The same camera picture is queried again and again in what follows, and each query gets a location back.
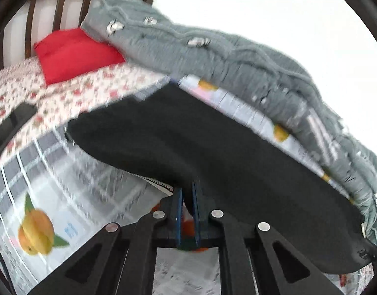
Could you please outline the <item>black pants with white stripe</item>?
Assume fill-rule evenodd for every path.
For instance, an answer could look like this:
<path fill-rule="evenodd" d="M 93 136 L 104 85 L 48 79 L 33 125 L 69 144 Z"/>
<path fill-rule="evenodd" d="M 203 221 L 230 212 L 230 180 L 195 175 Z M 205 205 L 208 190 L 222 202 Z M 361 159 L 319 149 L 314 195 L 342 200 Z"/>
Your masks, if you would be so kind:
<path fill-rule="evenodd" d="M 199 188 L 239 222 L 267 222 L 321 271 L 344 274 L 377 257 L 363 216 L 314 172 L 178 86 L 82 113 L 70 138 L 93 158 L 183 190 Z"/>

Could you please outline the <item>grey fruit-print bed cover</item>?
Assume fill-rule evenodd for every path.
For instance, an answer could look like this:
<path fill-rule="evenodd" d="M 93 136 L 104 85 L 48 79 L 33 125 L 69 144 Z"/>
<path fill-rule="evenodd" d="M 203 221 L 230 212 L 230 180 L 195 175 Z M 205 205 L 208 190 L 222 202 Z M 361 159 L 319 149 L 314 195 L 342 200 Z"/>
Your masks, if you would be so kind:
<path fill-rule="evenodd" d="M 197 78 L 183 79 L 182 88 L 204 103 L 250 128 L 252 134 L 271 141 L 293 159 L 320 175 L 325 175 L 297 141 L 279 145 L 271 140 L 271 121 L 254 107 L 221 88 L 202 91 L 194 88 Z M 129 174 L 94 159 L 64 138 L 64 115 L 60 125 L 32 129 L 30 140 L 0 167 L 0 251 L 14 281 L 17 294 L 27 294 L 94 235 L 107 220 L 132 224 L 161 198 L 172 194 L 172 187 L 157 180 Z M 57 234 L 48 255 L 29 255 L 18 241 L 18 230 L 25 211 L 40 209 L 48 215 Z M 183 256 L 183 251 L 160 251 L 155 275 L 155 294 L 220 294 L 215 251 Z M 344 294 L 360 294 L 373 278 L 373 264 L 356 272 L 325 274 Z"/>

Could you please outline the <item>floral bed sheet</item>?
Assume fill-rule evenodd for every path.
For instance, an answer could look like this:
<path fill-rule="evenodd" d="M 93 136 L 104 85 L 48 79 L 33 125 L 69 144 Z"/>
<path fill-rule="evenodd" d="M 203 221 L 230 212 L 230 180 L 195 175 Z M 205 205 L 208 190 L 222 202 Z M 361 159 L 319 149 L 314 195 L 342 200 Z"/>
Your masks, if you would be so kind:
<path fill-rule="evenodd" d="M 33 57 L 0 71 L 0 124 L 22 102 L 38 111 L 13 137 L 0 157 L 0 168 L 35 138 L 82 112 L 118 100 L 157 83 L 164 76 L 128 63 L 111 65 L 69 81 L 46 85 Z"/>

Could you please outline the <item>black rectangular object on bed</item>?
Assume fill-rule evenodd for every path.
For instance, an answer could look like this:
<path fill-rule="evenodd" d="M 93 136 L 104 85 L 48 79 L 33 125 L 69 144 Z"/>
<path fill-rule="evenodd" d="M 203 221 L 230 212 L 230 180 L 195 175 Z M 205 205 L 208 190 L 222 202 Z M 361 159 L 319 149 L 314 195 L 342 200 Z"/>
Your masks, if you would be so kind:
<path fill-rule="evenodd" d="M 37 113 L 34 104 L 22 102 L 0 124 L 0 157 L 8 143 L 20 129 Z"/>

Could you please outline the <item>red pillow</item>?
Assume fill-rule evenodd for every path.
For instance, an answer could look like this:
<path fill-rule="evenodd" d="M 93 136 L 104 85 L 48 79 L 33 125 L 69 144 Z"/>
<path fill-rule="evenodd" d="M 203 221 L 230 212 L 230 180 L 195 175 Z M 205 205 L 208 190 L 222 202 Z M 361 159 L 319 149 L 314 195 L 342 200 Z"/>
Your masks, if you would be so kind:
<path fill-rule="evenodd" d="M 49 34 L 34 44 L 34 50 L 46 85 L 125 62 L 116 48 L 95 41 L 79 27 Z"/>

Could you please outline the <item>grey quilted blanket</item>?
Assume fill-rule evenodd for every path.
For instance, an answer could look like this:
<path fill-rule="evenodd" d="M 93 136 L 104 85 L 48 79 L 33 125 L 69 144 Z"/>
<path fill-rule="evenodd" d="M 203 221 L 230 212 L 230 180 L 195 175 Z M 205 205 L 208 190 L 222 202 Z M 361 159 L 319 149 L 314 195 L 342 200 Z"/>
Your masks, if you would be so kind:
<path fill-rule="evenodd" d="M 238 35 L 175 24 L 139 0 L 96 0 L 81 28 L 148 69 L 226 89 L 290 131 L 346 190 L 377 244 L 377 156 L 345 131 L 292 58 Z"/>

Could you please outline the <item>dark wooden headboard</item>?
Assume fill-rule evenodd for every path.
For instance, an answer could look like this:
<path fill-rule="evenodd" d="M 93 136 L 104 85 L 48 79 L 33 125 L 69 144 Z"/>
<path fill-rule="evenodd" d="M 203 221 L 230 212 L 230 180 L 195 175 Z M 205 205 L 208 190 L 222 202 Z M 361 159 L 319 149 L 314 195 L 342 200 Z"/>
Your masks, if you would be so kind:
<path fill-rule="evenodd" d="M 153 0 L 141 0 L 149 5 Z M 35 56 L 34 44 L 52 32 L 74 29 L 95 0 L 27 0 L 0 29 L 0 71 Z"/>

